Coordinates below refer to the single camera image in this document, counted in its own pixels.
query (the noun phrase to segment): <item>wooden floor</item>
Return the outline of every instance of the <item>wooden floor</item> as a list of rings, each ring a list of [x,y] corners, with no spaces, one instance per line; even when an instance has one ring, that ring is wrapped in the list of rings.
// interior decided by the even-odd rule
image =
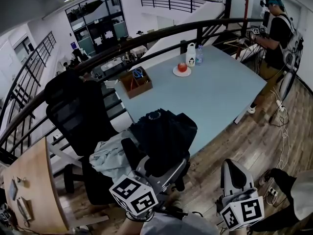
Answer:
[[[229,125],[191,159],[191,167],[185,177],[186,190],[181,194],[184,211],[201,212],[207,220],[215,224],[221,222],[222,218],[216,216],[215,201],[222,193],[220,168],[226,158],[236,160],[249,169],[256,186],[258,178],[266,169],[277,166],[282,151],[281,131],[279,127],[268,124],[270,115],[277,107],[275,100],[275,96],[270,94],[254,115],[246,114],[238,125],[234,123]],[[287,125],[290,153],[284,170],[296,176],[300,171],[313,169],[313,96],[296,79],[284,105],[290,116]],[[287,160],[287,151],[288,144],[284,147],[283,161]],[[110,235],[118,230],[125,219],[125,214],[120,208],[92,206],[88,202],[82,183],[77,183],[76,192],[68,195],[62,189],[64,187],[62,176],[59,176],[57,181],[61,202],[66,212],[74,211],[76,217],[82,217],[88,213],[101,211],[110,216],[109,221],[93,225],[93,234]],[[263,195],[267,187],[268,185],[265,185],[260,188],[259,195]],[[278,191],[275,204],[279,205],[278,207],[269,206],[265,202],[266,216],[288,206],[288,200],[284,199],[285,195]],[[291,235],[298,228],[299,225],[296,225],[275,233],[259,234]]]

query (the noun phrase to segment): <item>backpack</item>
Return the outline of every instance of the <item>backpack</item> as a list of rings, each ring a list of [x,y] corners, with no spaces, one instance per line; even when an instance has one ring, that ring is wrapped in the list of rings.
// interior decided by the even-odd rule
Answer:
[[[279,15],[278,17],[286,22],[291,30],[291,33],[293,34],[286,48],[283,48],[281,44],[279,44],[286,67],[293,69],[296,60],[300,58],[301,50],[298,48],[298,45],[301,41],[303,41],[303,37],[296,29],[293,28],[291,21],[287,17],[283,15]]]

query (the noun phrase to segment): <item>khaki pants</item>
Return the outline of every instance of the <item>khaki pants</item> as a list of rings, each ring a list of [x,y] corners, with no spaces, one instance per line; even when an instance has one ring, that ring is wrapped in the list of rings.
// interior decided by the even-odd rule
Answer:
[[[268,66],[268,64],[263,60],[260,66],[260,76],[267,81],[267,84],[261,90],[254,100],[254,104],[262,104],[266,98],[266,95],[273,90],[276,85],[278,78],[284,73],[283,70],[279,71],[273,67]]]

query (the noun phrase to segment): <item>black office chair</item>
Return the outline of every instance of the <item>black office chair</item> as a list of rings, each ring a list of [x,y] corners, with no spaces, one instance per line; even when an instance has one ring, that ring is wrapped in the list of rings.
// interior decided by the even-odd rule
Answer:
[[[95,81],[83,82],[75,71],[67,70],[45,87],[46,114],[81,158],[83,175],[72,174],[72,165],[65,167],[67,192],[74,192],[73,181],[84,181],[88,199],[93,205],[114,203],[108,191],[112,178],[92,168],[90,154],[99,141],[107,141],[118,132],[107,115],[101,88]]]

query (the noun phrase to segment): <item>red apple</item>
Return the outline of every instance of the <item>red apple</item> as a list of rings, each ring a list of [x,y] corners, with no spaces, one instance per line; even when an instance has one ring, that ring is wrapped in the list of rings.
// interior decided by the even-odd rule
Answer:
[[[180,72],[185,72],[187,70],[187,65],[185,63],[179,63],[177,68]]]

